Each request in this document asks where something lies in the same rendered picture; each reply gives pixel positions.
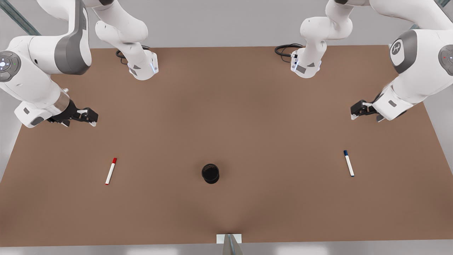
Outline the white marker with blue cap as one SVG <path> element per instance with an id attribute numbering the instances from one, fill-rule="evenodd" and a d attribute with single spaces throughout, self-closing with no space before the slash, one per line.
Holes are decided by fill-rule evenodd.
<path id="1" fill-rule="evenodd" d="M 344 156 L 345 156 L 345 160 L 346 160 L 346 163 L 347 163 L 347 166 L 348 166 L 348 170 L 349 170 L 350 176 L 354 177 L 355 174 L 354 174 L 354 171 L 353 171 L 353 168 L 352 168 L 352 164 L 351 164 L 351 161 L 350 161 L 350 158 L 349 158 L 348 151 L 347 150 L 343 150 L 343 153 L 344 153 Z"/>

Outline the white marker with red cap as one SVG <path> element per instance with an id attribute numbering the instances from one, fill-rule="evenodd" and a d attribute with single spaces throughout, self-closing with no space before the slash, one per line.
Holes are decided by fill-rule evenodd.
<path id="1" fill-rule="evenodd" d="M 116 160 L 117 160 L 117 158 L 113 158 L 113 160 L 112 160 L 112 163 L 111 163 L 111 166 L 110 166 L 110 169 L 109 169 L 106 181 L 105 181 L 105 185 L 109 185 L 110 184 L 110 180 L 111 180 L 114 168 L 115 168 Z"/>

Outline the black cylindrical cup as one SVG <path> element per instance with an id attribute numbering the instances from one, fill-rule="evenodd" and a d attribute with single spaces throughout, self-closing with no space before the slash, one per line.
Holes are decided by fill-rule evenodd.
<path id="1" fill-rule="evenodd" d="M 219 180 L 219 169 L 215 164 L 207 164 L 202 168 L 202 177 L 208 184 L 214 184 Z"/>

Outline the silver frame post with foot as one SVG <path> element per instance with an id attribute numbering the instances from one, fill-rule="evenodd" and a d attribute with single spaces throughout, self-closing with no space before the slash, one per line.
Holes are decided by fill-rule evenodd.
<path id="1" fill-rule="evenodd" d="M 217 234 L 216 243 L 223 244 L 222 255 L 244 255 L 240 247 L 242 234 Z"/>

